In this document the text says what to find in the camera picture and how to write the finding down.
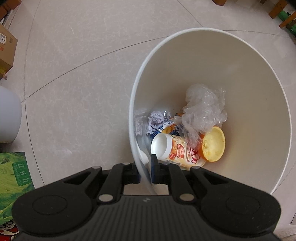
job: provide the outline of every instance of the white trash can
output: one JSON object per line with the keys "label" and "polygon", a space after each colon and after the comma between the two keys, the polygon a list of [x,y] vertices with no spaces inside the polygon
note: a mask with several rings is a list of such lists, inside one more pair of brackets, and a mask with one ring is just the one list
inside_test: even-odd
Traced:
{"label": "white trash can", "polygon": [[22,105],[19,97],[0,86],[0,143],[13,142],[22,120]]}
{"label": "white trash can", "polygon": [[273,193],[285,170],[291,146],[291,118],[283,88],[265,58],[242,39],[211,28],[192,28],[160,42],[143,62],[131,94],[129,137],[142,181],[152,194],[149,164],[140,161],[139,148],[150,156],[151,142],[136,136],[134,115],[186,105],[193,84],[226,90],[223,124],[226,148],[222,158],[203,167]]}

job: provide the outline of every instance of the plastic bag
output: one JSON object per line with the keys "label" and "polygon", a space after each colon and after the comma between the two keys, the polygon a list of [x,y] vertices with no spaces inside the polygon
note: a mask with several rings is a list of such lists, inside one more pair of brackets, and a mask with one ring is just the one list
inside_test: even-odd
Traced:
{"label": "plastic bag", "polygon": [[137,110],[134,113],[134,120],[135,120],[135,131],[136,135],[142,136],[142,128],[143,128],[143,119],[146,118],[145,110]]}
{"label": "plastic bag", "polygon": [[200,134],[209,132],[213,126],[221,127],[227,120],[224,97],[222,88],[211,90],[203,84],[195,84],[187,89],[183,115],[175,116],[173,121],[191,148],[199,149]]}

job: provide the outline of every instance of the green packaging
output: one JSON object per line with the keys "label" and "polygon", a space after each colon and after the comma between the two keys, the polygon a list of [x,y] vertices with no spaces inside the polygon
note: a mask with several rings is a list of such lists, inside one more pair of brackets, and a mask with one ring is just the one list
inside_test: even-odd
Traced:
{"label": "green packaging", "polygon": [[0,225],[12,219],[14,201],[34,190],[24,152],[0,153]]}

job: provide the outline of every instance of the wooden chair leg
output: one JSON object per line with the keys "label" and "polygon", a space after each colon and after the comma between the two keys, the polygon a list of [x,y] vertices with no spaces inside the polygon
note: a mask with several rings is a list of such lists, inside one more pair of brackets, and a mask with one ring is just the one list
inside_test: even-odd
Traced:
{"label": "wooden chair leg", "polygon": [[212,0],[217,5],[223,6],[226,3],[226,0]]}
{"label": "wooden chair leg", "polygon": [[284,26],[286,26],[289,22],[293,21],[296,18],[296,12],[294,12],[293,14],[291,14],[285,21],[283,21],[279,27],[283,28]]}
{"label": "wooden chair leg", "polygon": [[292,28],[295,24],[296,24],[296,19],[294,19],[292,22],[290,22],[289,24],[287,24],[287,29]]}
{"label": "wooden chair leg", "polygon": [[286,0],[279,0],[274,8],[270,11],[269,16],[275,18],[288,5]]}

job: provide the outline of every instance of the tiled floor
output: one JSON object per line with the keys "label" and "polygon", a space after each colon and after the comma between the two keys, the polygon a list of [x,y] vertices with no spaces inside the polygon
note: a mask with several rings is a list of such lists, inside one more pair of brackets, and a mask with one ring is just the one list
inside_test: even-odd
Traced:
{"label": "tiled floor", "polygon": [[[272,3],[228,0],[23,0],[9,31],[18,39],[14,67],[1,85],[17,93],[23,117],[5,151],[25,151],[36,187],[93,165],[131,159],[128,104],[136,73],[166,36],[193,27],[231,32],[274,68],[296,124],[295,39],[271,19]],[[281,222],[296,211],[296,135],[274,193]]]}

